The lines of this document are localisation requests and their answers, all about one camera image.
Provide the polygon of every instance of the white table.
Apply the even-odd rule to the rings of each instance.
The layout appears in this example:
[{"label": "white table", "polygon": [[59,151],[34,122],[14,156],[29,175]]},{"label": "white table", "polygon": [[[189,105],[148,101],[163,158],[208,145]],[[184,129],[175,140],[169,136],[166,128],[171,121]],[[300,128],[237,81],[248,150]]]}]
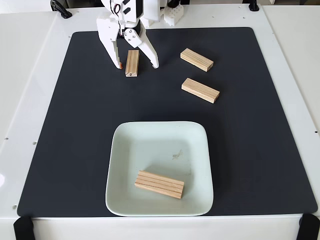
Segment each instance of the white table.
[{"label": "white table", "polygon": [[[8,140],[3,142],[0,150],[0,219],[2,219],[0,237],[2,239],[15,239],[12,224],[18,216],[13,206],[19,202],[35,150],[34,142],[39,138],[70,36],[78,31],[96,31],[96,17],[101,11],[103,11],[101,8],[73,9],[71,10],[73,17],[69,19],[61,18],[56,12],[0,15],[0,28],[2,28],[0,30],[2,33],[8,33],[7,45],[3,48],[0,44],[0,48],[3,48],[0,52],[14,56],[1,62],[0,91],[14,93],[14,96],[7,94],[5,98],[7,100],[11,98],[17,101],[22,96],[17,111],[13,110],[14,118],[10,121],[10,128],[5,135]],[[250,12],[246,4],[192,5],[185,7],[183,19],[174,27],[253,28],[318,203],[320,177],[317,170],[320,169],[320,137],[315,133],[317,129],[313,120],[320,126],[320,109],[317,108],[320,97],[314,90],[317,87],[319,89],[320,74],[317,68],[310,70],[305,69],[305,66],[319,66],[320,63],[319,54],[316,54],[320,49],[317,43],[320,37],[319,13],[320,8],[314,6],[266,6],[261,7],[259,12]],[[309,20],[314,21],[306,27]],[[28,28],[29,31],[20,33],[21,26]],[[155,23],[151,28],[171,27],[162,21]],[[17,37],[22,39],[18,41],[19,44],[16,43]],[[22,52],[16,51],[16,46],[20,46]],[[25,62],[28,67],[22,68]],[[15,91],[13,84],[19,87],[19,91]],[[149,239],[151,235],[153,239],[164,239],[169,236],[170,239],[293,240],[297,237],[300,216],[299,214],[201,216],[147,220],[120,217],[56,218],[36,219],[33,222],[35,236],[42,240]]]}]

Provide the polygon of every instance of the white plate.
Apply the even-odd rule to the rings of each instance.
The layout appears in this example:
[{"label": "white plate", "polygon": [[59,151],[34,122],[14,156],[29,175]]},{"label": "white plate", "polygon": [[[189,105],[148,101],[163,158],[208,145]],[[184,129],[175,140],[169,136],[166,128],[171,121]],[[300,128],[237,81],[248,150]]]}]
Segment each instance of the white plate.
[{"label": "white plate", "polygon": [[[135,186],[139,170],[184,182],[181,199]],[[207,134],[190,121],[127,122],[115,130],[105,203],[120,216],[196,216],[214,200]]]}]

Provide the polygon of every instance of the wooden block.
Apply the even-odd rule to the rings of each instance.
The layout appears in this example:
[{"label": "wooden block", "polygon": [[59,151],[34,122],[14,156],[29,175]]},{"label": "wooden block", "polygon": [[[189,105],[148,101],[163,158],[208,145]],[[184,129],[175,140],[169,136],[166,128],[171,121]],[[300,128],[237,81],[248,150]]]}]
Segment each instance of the wooden block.
[{"label": "wooden block", "polygon": [[125,76],[137,77],[139,65],[139,50],[129,50],[126,59]]},{"label": "wooden block", "polygon": [[185,183],[166,176],[139,171],[134,185],[141,189],[181,199]]},{"label": "wooden block", "polygon": [[197,81],[194,81],[190,78],[187,78],[184,83],[181,86],[181,89],[198,96],[199,98],[202,98],[204,100],[207,100],[210,103],[214,103],[216,99],[218,98],[220,92],[208,87],[206,85],[203,85]]},{"label": "wooden block", "polygon": [[214,65],[214,62],[210,59],[201,56],[200,54],[186,48],[181,54],[180,57],[187,61],[188,63],[195,65],[196,67],[202,69],[205,72],[208,72],[210,68]]}]

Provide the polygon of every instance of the black clamp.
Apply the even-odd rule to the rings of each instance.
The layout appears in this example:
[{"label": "black clamp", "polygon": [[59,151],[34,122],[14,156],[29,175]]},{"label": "black clamp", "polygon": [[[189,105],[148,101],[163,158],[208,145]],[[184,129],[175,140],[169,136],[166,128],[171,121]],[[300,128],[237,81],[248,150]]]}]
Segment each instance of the black clamp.
[{"label": "black clamp", "polygon": [[317,240],[320,220],[312,214],[303,214],[299,221],[299,232],[296,240]]},{"label": "black clamp", "polygon": [[176,8],[179,5],[180,0],[171,0],[170,2],[168,2],[167,6],[169,8]]},{"label": "black clamp", "polygon": [[63,17],[64,19],[72,17],[72,13],[67,11],[64,6],[62,6],[62,4],[58,2],[58,0],[50,0],[50,5],[52,11],[58,11],[59,13],[61,13],[61,17]]},{"label": "black clamp", "polygon": [[243,0],[242,1],[243,4],[249,4],[249,9],[252,12],[257,12],[259,11],[259,7],[257,4],[257,0]]},{"label": "black clamp", "polygon": [[34,224],[29,216],[18,218],[13,224],[16,240],[36,240],[34,235]]}]

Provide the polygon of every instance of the black cable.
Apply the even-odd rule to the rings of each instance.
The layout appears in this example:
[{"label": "black cable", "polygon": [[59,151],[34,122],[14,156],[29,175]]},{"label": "black cable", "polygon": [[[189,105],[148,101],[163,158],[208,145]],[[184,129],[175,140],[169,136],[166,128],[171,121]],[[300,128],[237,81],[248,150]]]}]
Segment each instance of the black cable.
[{"label": "black cable", "polygon": [[[122,33],[121,33],[121,25],[120,25],[119,16],[118,16],[118,13],[120,12],[121,6],[120,6],[119,4],[116,4],[116,5],[114,5],[113,10],[112,10],[111,1],[112,1],[112,0],[110,0],[110,10],[111,10],[112,14],[115,14],[115,15],[118,17],[119,35],[122,36]],[[114,12],[114,11],[116,11],[116,7],[117,7],[117,6],[119,6],[119,11]]]}]

